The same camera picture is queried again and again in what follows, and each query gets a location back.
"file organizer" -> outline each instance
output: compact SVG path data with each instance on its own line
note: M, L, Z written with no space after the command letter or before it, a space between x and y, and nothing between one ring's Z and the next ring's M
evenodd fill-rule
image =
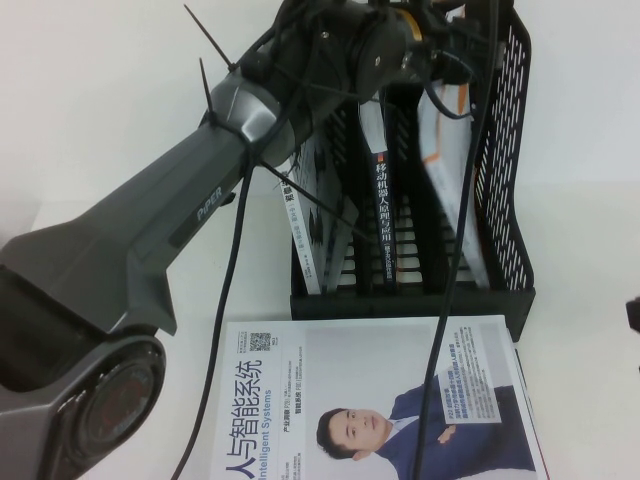
M476 288L463 260L452 307L452 315L504 315L514 341L520 338L535 298L533 268L514 210L530 62L529 34L512 10L504 63L494 78L475 160L475 206L491 288ZM454 238L420 159L416 114L420 95L421 90L413 86L398 86L388 92L388 101L397 107L389 112L387 140L395 165L398 263L406 274L405 283L399 284L395 293L385 293L376 281L381 269L377 243L355 237L343 271L351 285L330 295L308 295L294 250L294 320L439 315ZM375 238L372 217L367 215L370 186L356 105L345 104L325 128L345 193L360 211L358 225Z

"man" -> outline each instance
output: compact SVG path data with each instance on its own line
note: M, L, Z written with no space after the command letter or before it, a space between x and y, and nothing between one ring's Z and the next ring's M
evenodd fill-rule
M372 453L391 462L399 480L413 480L424 386L396 398L389 419L372 410L335 409L318 422L318 445L337 460ZM499 469L535 471L513 387L495 389L502 423L447 425L438 377L429 398L421 475L457 480Z

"white desk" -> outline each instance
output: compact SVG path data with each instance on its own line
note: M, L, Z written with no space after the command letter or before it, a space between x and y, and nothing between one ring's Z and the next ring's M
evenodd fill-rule
M637 479L640 335L625 302L640 295L640 185L520 188L520 226L538 297L520 354L554 480ZM86 205L45 205L35 228ZM149 420L85 478L169 479L200 400L235 207L219 210L169 270L178 317L164 390ZM226 321L290 318L290 235L281 199L250 199ZM185 480L208 479L214 387Z

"qr code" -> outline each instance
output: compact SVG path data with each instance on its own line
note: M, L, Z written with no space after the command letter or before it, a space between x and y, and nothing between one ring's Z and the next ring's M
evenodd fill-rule
M270 333L252 333L249 341L249 351L251 352L269 352L271 351L271 334Z

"black mesh file holder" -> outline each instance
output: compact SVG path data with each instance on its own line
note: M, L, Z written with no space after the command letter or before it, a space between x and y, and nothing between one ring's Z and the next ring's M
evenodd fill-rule
M520 338L535 297L534 275L514 209L514 189L531 62L531 41L515 11L501 71L494 80L491 108L476 158L475 208L491 287L478 289L463 260L452 315L506 317L514 341ZM295 250L291 313L294 320L437 316L440 313L454 235L422 165L416 107L422 92L395 87L387 101L396 108L386 122L395 175L394 220L399 269L410 277L393 294L377 281L381 269L377 244L353 241L345 275L355 278L330 295L308 295ZM360 211L358 225L375 238L369 215L370 186L357 116L347 103L325 125L345 193Z

